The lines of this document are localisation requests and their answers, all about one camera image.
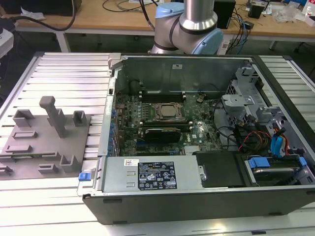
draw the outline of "black power cable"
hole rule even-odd
[[[16,22],[18,20],[29,20],[29,21],[38,23],[38,24],[40,24],[42,26],[45,26],[47,28],[50,28],[51,30],[54,30],[54,31],[66,31],[67,29],[69,29],[73,25],[73,23],[75,21],[75,16],[76,16],[76,13],[77,13],[77,9],[76,9],[76,6],[74,4],[74,0],[71,0],[71,1],[72,1],[72,19],[71,19],[70,23],[64,28],[56,28],[56,27],[50,26],[50,25],[48,25],[46,23],[43,23],[43,22],[41,22],[39,20],[33,19],[31,17],[28,17],[28,16],[13,16],[13,17],[10,17],[10,19],[12,21],[14,21],[14,22]]]
[[[149,16],[148,16],[148,13],[147,13],[147,10],[146,10],[146,8],[145,8],[145,5],[144,5],[143,0],[139,0],[139,2],[140,2],[140,5],[141,5],[141,8],[142,8],[144,17],[146,18],[146,20],[147,20],[149,26],[151,27],[151,29],[152,29],[153,31],[155,31],[155,27],[154,27],[154,25],[151,23],[151,21],[150,21],[150,19],[149,19]]]

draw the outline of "black electronic device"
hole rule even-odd
[[[249,21],[244,21],[244,25],[247,30],[251,30],[252,28],[254,28],[254,23]]]
[[[248,17],[259,19],[262,11],[265,9],[265,5],[261,2],[253,2],[250,5],[250,11]]]
[[[82,0],[74,0],[76,10]],[[20,14],[21,7],[26,11],[42,12],[44,14],[72,16],[71,0],[0,0],[0,5],[7,14]]]
[[[175,2],[184,2],[184,0],[172,0]],[[235,0],[215,0],[213,7],[218,16],[217,26],[219,29],[227,29],[235,7]]]

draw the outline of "warning label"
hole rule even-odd
[[[140,190],[177,189],[174,162],[138,163]]]

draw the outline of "gray vertical post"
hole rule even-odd
[[[44,108],[49,116],[50,123],[54,126],[60,138],[64,137],[65,128],[63,119],[59,117],[55,107],[55,98],[53,96],[43,96],[39,102],[41,108]]]

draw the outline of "white object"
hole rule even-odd
[[[13,34],[6,29],[0,34],[0,58],[13,48]]]
[[[310,27],[315,27],[315,20],[310,18],[309,16],[305,17],[305,23],[308,24]]]
[[[33,13],[30,11],[26,11],[23,8],[21,8],[21,11],[22,11],[21,16],[28,16],[28,17],[31,17],[31,18],[33,18],[35,20],[39,20],[39,21],[45,20],[44,14],[41,12]]]

